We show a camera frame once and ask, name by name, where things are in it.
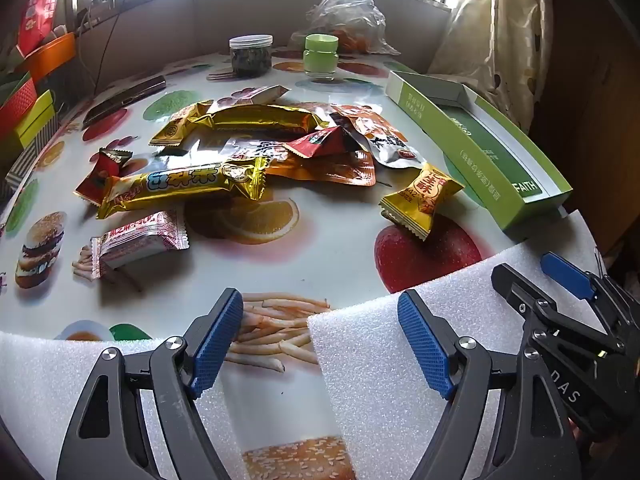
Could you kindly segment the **gold peanut candy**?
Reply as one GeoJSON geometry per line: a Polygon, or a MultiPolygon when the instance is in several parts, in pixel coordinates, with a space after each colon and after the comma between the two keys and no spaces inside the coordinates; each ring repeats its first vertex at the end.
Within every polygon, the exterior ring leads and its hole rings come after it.
{"type": "Polygon", "coordinates": [[[198,118],[207,114],[212,100],[200,101],[178,110],[177,113],[169,117],[168,123],[152,137],[152,146],[178,146],[191,133],[198,118]]]}

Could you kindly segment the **white pink sesame nougat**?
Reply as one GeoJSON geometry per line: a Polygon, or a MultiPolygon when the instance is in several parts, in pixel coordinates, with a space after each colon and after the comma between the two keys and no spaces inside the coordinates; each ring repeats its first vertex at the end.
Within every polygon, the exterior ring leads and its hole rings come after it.
{"type": "Polygon", "coordinates": [[[271,86],[263,86],[259,88],[245,88],[241,91],[234,92],[232,98],[235,98],[236,104],[272,104],[278,99],[285,96],[290,89],[282,86],[282,84],[272,84],[271,86]]]}

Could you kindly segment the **dark jar white lid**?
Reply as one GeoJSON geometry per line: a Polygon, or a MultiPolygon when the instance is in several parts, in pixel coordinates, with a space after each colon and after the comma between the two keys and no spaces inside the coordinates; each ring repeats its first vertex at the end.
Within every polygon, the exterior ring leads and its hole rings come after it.
{"type": "Polygon", "coordinates": [[[233,73],[239,77],[258,77],[271,70],[273,36],[245,35],[229,40],[233,73]]]}

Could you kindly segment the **silver orange snack pouch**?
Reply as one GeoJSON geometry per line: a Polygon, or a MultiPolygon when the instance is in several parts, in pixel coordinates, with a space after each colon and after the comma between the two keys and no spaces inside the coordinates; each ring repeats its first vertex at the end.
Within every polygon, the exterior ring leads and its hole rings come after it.
{"type": "Polygon", "coordinates": [[[355,140],[363,144],[382,166],[392,169],[421,169],[424,157],[409,144],[406,137],[371,107],[332,105],[335,119],[347,124],[355,140]]]}

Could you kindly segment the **red snack packet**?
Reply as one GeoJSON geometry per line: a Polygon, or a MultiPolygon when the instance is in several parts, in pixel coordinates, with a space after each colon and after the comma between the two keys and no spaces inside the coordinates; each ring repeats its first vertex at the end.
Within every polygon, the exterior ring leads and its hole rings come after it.
{"type": "Polygon", "coordinates": [[[316,130],[296,140],[285,142],[283,146],[291,153],[304,159],[346,152],[344,131],[340,126],[316,130]]]}

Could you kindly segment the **black smartphone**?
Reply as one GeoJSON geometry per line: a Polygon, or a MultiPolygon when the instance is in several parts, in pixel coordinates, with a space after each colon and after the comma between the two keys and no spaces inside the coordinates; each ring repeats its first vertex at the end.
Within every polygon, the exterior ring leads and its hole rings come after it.
{"type": "Polygon", "coordinates": [[[157,94],[166,89],[167,81],[164,76],[155,76],[145,81],[135,84],[133,87],[122,90],[102,101],[88,111],[82,128],[89,128],[101,119],[114,114],[118,110],[127,107],[130,104],[137,103],[143,99],[157,94]]]}

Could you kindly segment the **cream patterned curtain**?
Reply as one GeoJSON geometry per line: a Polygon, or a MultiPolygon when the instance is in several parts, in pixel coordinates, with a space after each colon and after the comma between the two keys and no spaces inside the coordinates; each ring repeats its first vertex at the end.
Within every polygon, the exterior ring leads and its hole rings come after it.
{"type": "Polygon", "coordinates": [[[428,71],[467,84],[528,131],[552,34],[552,0],[458,0],[428,71]]]}

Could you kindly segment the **yellow peanut crisp candy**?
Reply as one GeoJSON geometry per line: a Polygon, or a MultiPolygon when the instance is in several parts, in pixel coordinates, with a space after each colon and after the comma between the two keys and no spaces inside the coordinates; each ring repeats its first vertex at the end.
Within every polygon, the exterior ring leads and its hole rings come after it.
{"type": "Polygon", "coordinates": [[[406,188],[380,200],[381,214],[419,240],[426,240],[433,229],[438,206],[463,189],[462,183],[426,162],[406,188]]]}

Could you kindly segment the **clear plastic bag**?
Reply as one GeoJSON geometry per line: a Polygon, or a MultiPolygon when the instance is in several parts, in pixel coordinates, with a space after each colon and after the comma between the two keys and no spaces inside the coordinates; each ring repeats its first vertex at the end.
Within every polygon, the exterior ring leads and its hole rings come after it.
{"type": "Polygon", "coordinates": [[[306,13],[306,27],[293,32],[291,49],[303,50],[311,34],[338,38],[341,53],[400,55],[385,37],[386,18],[374,0],[321,0],[306,13]]]}

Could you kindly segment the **red woven box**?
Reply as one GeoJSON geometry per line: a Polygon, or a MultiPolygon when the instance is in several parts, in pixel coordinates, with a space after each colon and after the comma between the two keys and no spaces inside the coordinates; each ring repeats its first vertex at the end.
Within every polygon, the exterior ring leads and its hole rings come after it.
{"type": "Polygon", "coordinates": [[[37,98],[29,72],[7,76],[1,81],[1,136],[15,129],[35,105],[37,98]]]}

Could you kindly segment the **orange konjac snack pouch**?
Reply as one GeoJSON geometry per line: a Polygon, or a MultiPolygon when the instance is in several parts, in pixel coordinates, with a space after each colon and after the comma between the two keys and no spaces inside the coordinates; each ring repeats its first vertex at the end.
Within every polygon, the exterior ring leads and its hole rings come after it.
{"type": "Polygon", "coordinates": [[[364,188],[376,183],[373,157],[365,151],[313,158],[290,153],[285,159],[273,159],[266,174],[296,181],[331,182],[364,188]]]}

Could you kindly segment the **pink white nougat candy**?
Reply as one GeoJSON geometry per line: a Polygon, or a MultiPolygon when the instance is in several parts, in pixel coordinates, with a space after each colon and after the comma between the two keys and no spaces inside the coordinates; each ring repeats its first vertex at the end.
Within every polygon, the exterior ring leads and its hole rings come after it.
{"type": "Polygon", "coordinates": [[[165,210],[125,224],[91,240],[91,277],[162,252],[190,248],[181,210],[165,210]]]}

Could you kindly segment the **green glass jar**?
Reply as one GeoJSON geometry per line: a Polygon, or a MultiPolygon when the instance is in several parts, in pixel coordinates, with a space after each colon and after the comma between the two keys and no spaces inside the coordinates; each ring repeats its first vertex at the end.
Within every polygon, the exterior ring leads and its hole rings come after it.
{"type": "Polygon", "coordinates": [[[333,80],[338,63],[337,48],[337,36],[308,35],[303,53],[305,74],[313,80],[333,80]]]}

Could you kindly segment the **striped box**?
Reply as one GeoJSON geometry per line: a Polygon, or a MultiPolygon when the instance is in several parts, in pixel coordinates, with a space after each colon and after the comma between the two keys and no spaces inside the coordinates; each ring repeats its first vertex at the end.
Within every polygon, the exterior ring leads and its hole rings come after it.
{"type": "Polygon", "coordinates": [[[11,192],[15,192],[20,186],[29,168],[53,138],[57,128],[58,120],[53,117],[39,130],[35,139],[27,145],[23,153],[17,157],[4,178],[4,182],[11,192]]]}

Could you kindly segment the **green white cardboard box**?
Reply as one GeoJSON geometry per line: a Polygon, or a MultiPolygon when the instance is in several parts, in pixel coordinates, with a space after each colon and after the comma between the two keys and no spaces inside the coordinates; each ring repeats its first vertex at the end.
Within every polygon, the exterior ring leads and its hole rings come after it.
{"type": "Polygon", "coordinates": [[[465,84],[393,70],[385,92],[448,157],[500,229],[559,208],[573,191],[527,134],[465,84]]]}

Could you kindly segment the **yellow green box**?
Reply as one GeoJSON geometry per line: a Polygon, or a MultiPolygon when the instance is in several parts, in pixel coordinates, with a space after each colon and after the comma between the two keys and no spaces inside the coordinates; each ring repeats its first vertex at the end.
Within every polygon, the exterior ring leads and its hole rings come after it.
{"type": "Polygon", "coordinates": [[[55,118],[50,90],[44,92],[32,109],[14,127],[1,135],[1,165],[9,165],[35,140],[40,131],[55,118]]]}

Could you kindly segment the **white foam sheet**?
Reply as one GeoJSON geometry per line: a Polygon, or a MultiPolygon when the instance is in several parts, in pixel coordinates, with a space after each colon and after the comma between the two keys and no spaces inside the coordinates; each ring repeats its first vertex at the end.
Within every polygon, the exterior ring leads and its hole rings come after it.
{"type": "MultiPolygon", "coordinates": [[[[513,353],[522,319],[490,282],[499,263],[548,292],[561,312],[587,324],[588,306],[546,278],[539,259],[553,250],[586,270],[596,243],[579,212],[521,244],[419,288],[430,309],[489,350],[513,353]]],[[[339,436],[360,479],[407,479],[442,416],[445,403],[426,383],[386,296],[322,316],[311,324],[320,364],[284,374],[226,364],[198,401],[203,422],[235,479],[248,462],[281,444],[339,436]]],[[[70,416],[100,352],[96,342],[3,335],[1,416],[44,478],[53,478],[70,416]]]]}

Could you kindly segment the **orange storage box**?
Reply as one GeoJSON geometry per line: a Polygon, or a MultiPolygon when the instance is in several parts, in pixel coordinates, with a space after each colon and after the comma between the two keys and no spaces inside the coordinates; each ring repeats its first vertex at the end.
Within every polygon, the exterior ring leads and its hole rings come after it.
{"type": "Polygon", "coordinates": [[[70,61],[76,55],[76,38],[73,32],[55,38],[27,55],[17,73],[29,72],[36,84],[45,76],[49,76],[59,67],[70,61]]]}

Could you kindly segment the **red snack bag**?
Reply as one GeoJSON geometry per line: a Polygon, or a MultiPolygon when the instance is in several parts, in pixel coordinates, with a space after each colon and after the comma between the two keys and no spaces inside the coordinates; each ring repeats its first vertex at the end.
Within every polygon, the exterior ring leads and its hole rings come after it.
{"type": "Polygon", "coordinates": [[[29,0],[21,17],[17,35],[17,49],[24,56],[36,50],[53,29],[58,0],[29,0]]]}

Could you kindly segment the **red black small snack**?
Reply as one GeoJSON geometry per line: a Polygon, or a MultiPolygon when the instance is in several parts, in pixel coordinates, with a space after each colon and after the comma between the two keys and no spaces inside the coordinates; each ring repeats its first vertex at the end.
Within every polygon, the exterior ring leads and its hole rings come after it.
{"type": "Polygon", "coordinates": [[[90,174],[78,184],[74,194],[94,206],[100,206],[105,196],[107,180],[118,177],[131,156],[130,151],[100,148],[90,174]]]}

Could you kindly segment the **long gold rice bar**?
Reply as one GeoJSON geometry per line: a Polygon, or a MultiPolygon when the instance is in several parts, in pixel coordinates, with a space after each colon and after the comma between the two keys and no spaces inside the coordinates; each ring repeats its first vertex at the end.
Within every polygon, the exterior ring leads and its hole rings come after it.
{"type": "Polygon", "coordinates": [[[240,193],[259,200],[266,186],[265,157],[228,159],[178,169],[165,169],[127,177],[109,177],[96,213],[103,220],[118,212],[146,209],[212,193],[240,193]]]}

